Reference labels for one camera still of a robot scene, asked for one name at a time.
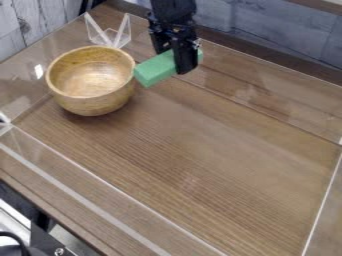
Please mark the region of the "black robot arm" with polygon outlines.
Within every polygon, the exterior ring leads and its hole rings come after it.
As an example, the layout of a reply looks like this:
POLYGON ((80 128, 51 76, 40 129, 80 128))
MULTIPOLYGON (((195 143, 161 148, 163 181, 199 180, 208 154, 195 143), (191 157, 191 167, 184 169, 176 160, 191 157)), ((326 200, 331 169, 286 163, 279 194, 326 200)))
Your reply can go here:
POLYGON ((195 0, 149 0, 148 32, 155 52, 173 53, 176 73, 192 71, 199 63, 199 37, 193 16, 195 0))

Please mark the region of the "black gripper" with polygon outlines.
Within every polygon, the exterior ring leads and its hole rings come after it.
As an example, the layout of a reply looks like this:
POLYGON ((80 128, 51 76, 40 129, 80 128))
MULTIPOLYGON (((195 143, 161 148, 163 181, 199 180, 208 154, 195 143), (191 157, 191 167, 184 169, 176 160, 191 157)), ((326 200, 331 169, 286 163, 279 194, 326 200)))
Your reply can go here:
POLYGON ((198 66, 199 42, 195 21, 191 15, 172 21, 157 19, 149 13, 148 32, 156 54, 172 48, 175 70, 179 75, 187 74, 198 66))

